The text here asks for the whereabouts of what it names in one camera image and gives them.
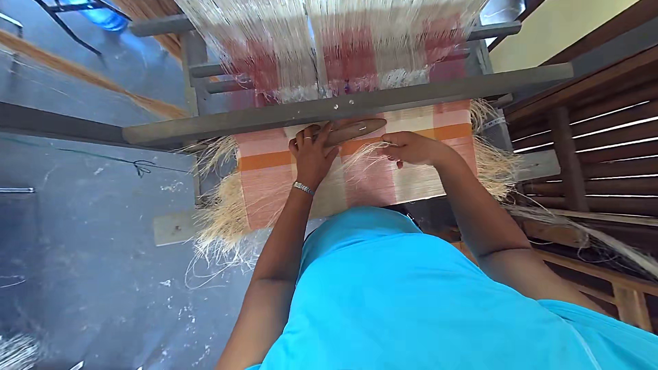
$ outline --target wristwatch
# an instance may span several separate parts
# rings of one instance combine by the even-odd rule
[[[302,183],[299,182],[299,181],[295,181],[295,182],[293,182],[292,187],[293,187],[293,188],[300,189],[300,190],[303,191],[303,192],[307,192],[307,193],[309,193],[311,196],[314,196],[314,195],[315,195],[315,192],[312,191],[311,188],[309,188],[308,186],[302,184]]]

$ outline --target blue shirt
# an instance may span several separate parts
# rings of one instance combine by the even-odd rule
[[[372,207],[309,235],[269,369],[658,369],[658,337],[488,278],[407,217]]]

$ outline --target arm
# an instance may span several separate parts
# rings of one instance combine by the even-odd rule
[[[311,129],[297,133],[290,151],[297,159],[297,181],[315,191],[338,149],[324,149],[327,124],[313,141]],[[245,293],[236,326],[217,363],[217,370],[242,370],[261,363],[288,322],[290,302],[299,272],[304,231],[313,197],[292,188],[272,234],[261,252]]]
[[[382,140],[397,145],[382,153],[399,168],[409,162],[432,165],[439,172],[463,239],[490,278],[535,300],[560,300],[605,313],[546,266],[456,151],[412,132],[386,134]]]

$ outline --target hand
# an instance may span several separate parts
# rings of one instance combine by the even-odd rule
[[[322,128],[318,138],[313,140],[313,132],[317,132],[320,126],[311,125],[299,131],[288,144],[288,149],[297,159],[297,181],[312,191],[317,190],[338,155],[338,147],[324,147],[331,127],[332,123],[329,122]]]
[[[382,141],[393,145],[379,149],[379,153],[388,156],[390,161],[397,161],[399,169],[402,168],[403,162],[436,166],[440,151],[447,147],[441,142],[410,131],[384,134]]]

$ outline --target wall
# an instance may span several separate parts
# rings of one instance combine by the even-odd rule
[[[538,66],[638,0],[546,0],[492,52],[494,72]]]

